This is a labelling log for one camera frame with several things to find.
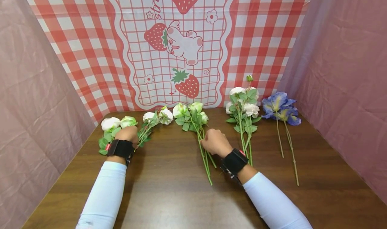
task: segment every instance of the wooden table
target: wooden table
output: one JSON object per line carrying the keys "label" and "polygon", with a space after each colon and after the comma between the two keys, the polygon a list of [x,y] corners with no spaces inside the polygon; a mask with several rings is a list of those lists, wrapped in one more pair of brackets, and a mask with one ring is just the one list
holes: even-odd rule
{"label": "wooden table", "polygon": [[[224,109],[206,110],[209,127],[221,129],[239,147],[240,136],[224,122]],[[144,112],[114,112],[106,117]],[[305,120],[290,127],[300,186],[283,125],[285,158],[281,158],[276,124],[259,122],[253,134],[254,166],[300,208],[315,229],[387,228],[387,206]],[[91,134],[23,228],[74,228],[105,157],[97,140],[101,125]],[[193,132],[158,125],[152,140],[130,163],[115,228],[130,229],[248,229],[267,228],[243,188],[211,167],[210,186]]]}

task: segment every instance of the checkered fabric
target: checkered fabric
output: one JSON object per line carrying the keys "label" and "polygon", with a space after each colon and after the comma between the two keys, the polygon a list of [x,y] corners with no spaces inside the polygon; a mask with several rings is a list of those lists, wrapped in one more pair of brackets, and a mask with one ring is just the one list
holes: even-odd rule
{"label": "checkered fabric", "polygon": [[[198,0],[184,15],[171,0],[160,0],[162,21],[147,16],[152,0],[27,1],[97,124],[117,110],[194,100],[207,107],[223,105],[230,89],[247,86],[249,74],[260,99],[270,96],[310,0]],[[227,2],[229,10],[224,9]],[[214,23],[208,21],[215,15]],[[152,49],[143,39],[156,23],[168,27],[173,20],[179,21],[183,36],[193,30],[202,38],[197,64]],[[195,99],[176,91],[173,68],[198,79]]]}

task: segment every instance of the white rose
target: white rose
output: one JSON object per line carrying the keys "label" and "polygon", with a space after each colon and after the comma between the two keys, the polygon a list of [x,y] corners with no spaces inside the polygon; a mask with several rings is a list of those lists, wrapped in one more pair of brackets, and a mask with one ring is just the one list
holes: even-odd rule
{"label": "white rose", "polygon": [[168,125],[173,121],[173,114],[166,107],[159,112],[159,120],[161,124]]}
{"label": "white rose", "polygon": [[137,125],[136,119],[134,117],[124,117],[121,120],[121,127],[131,127]]}
{"label": "white rose", "polygon": [[248,117],[252,116],[253,118],[257,118],[259,107],[255,106],[254,104],[244,104],[242,111],[246,112]]}
{"label": "white rose", "polygon": [[202,115],[202,124],[207,124],[208,123],[208,116],[206,115],[206,113],[202,111],[199,114]]}
{"label": "white rose", "polygon": [[200,103],[198,101],[194,102],[193,104],[189,105],[188,108],[190,110],[196,110],[197,112],[201,112],[203,107],[203,103]]}
{"label": "white rose", "polygon": [[242,87],[232,88],[230,91],[230,96],[233,96],[233,95],[238,94],[238,93],[246,93],[246,90]]}
{"label": "white rose", "polygon": [[[250,87],[250,88],[247,88],[246,91],[249,91],[249,90],[252,90],[252,89],[256,89],[255,87]],[[258,100],[259,98],[259,92],[257,90],[257,94],[255,95],[255,99]]]}
{"label": "white rose", "polygon": [[187,111],[187,106],[179,103],[173,108],[172,114],[175,118],[179,118],[179,117],[182,117],[186,111]]}
{"label": "white rose", "polygon": [[153,117],[155,116],[155,113],[154,112],[147,112],[144,114],[144,116],[142,117],[142,121],[143,122],[149,122],[150,120],[153,119]]}
{"label": "white rose", "polygon": [[231,101],[226,104],[226,113],[227,114],[232,114],[232,112],[230,112],[230,106],[232,106],[232,102]]}
{"label": "white rose", "polygon": [[119,127],[120,123],[121,123],[120,119],[118,119],[117,117],[112,117],[109,119],[104,119],[101,122],[101,127],[102,127],[102,130],[104,131],[113,130]]}

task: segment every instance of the arm sleeve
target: arm sleeve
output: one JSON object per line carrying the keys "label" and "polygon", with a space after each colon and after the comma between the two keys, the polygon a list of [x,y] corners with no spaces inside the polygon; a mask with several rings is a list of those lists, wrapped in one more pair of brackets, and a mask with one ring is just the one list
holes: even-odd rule
{"label": "arm sleeve", "polygon": [[105,162],[87,198],[76,229],[112,229],[119,212],[127,167]]}
{"label": "arm sleeve", "polygon": [[312,228],[300,209],[262,173],[257,173],[243,186],[270,229]]}

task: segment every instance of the hand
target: hand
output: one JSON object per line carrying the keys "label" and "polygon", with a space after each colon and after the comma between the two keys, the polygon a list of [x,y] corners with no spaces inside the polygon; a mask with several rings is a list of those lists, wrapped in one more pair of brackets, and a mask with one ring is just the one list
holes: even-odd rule
{"label": "hand", "polygon": [[121,129],[117,132],[114,139],[130,141],[133,143],[133,147],[135,148],[138,142],[137,127],[130,126]]}
{"label": "hand", "polygon": [[205,150],[211,154],[217,154],[222,158],[225,158],[232,152],[232,146],[228,142],[226,135],[224,135],[221,130],[208,130],[206,132],[206,137],[200,142]]}

